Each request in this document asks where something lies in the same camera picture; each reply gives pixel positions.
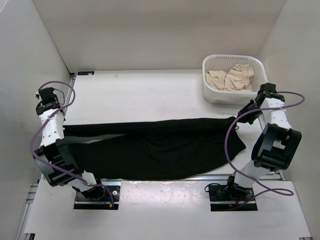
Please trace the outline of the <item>black trousers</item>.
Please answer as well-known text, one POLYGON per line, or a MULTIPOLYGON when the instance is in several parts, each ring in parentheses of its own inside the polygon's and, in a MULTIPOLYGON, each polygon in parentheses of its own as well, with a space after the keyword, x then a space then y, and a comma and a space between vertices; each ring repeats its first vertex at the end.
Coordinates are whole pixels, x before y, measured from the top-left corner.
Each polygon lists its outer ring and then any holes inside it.
POLYGON ((79 167, 97 178, 182 179, 207 173, 246 146, 233 117, 67 125, 79 167))

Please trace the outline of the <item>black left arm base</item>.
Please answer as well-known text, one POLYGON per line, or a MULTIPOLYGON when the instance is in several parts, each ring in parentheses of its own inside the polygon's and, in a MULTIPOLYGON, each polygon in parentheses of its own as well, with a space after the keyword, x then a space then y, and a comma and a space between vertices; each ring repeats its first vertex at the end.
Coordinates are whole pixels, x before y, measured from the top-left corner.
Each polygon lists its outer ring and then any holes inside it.
POLYGON ((118 210, 121 186, 108 185, 113 202, 107 190, 96 187, 85 192, 76 191, 73 208, 75 210, 118 210))

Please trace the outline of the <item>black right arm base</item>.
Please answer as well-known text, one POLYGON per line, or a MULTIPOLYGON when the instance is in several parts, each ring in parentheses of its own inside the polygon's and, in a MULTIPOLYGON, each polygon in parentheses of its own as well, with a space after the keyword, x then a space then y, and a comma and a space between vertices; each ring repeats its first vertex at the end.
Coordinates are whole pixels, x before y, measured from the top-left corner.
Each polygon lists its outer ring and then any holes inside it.
POLYGON ((257 211, 253 188, 247 192, 234 193, 227 185, 210 183, 204 187, 209 195, 211 212, 257 211))

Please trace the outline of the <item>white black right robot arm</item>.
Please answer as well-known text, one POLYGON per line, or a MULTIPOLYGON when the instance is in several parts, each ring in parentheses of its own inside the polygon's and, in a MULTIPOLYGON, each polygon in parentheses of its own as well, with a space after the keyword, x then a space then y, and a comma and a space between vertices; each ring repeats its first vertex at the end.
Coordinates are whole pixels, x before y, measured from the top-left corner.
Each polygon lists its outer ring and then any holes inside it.
POLYGON ((224 193, 230 200, 246 196, 254 183, 264 175, 286 170, 302 140, 302 133, 289 124, 285 112, 284 99, 266 97, 257 104, 257 111, 246 106, 239 112, 237 122, 251 123, 260 115, 264 119, 264 129, 252 148, 251 160, 240 170, 229 176, 224 193))

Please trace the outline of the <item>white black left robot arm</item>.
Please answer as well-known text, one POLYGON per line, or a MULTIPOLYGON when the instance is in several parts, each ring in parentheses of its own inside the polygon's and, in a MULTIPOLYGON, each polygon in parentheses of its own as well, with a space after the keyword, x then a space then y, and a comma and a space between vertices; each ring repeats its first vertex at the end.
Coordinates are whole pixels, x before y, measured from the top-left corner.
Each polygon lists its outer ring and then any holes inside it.
POLYGON ((35 162, 43 173, 45 179, 52 186, 70 185, 78 192, 86 192, 93 200, 100 200, 105 194, 105 188, 97 183, 94 175, 82 170, 76 163, 70 146, 64 137, 63 122, 64 111, 54 116, 50 115, 60 107, 59 103, 38 103, 36 113, 43 125, 48 123, 41 131, 41 142, 34 152, 42 159, 35 162))

